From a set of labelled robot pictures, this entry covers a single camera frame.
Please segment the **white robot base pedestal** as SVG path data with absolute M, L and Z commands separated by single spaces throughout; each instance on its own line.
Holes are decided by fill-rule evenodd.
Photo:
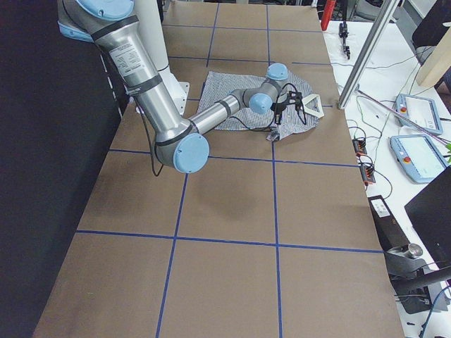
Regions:
M 190 84 L 179 82 L 171 72 L 161 20 L 163 5 L 157 0 L 136 0 L 134 11 L 139 19 L 138 31 L 145 50 L 154 63 L 180 115 L 185 112 Z

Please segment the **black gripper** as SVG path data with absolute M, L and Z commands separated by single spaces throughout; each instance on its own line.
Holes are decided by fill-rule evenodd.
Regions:
M 294 105 L 295 108 L 301 108 L 302 107 L 302 93 L 298 91 L 288 91 L 286 93 L 286 100 L 285 100 L 286 106 Z

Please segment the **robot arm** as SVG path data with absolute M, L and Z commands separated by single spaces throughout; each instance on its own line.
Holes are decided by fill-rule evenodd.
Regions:
M 106 55 L 156 133 L 151 153 L 181 173 L 205 165 L 209 144 L 204 134 L 239 110 L 278 113 L 302 103 L 300 94 L 287 88 L 286 66 L 274 63 L 259 87 L 236 89 L 186 119 L 168 89 L 179 84 L 168 67 L 156 1 L 58 1 L 57 6 L 61 34 L 93 43 Z

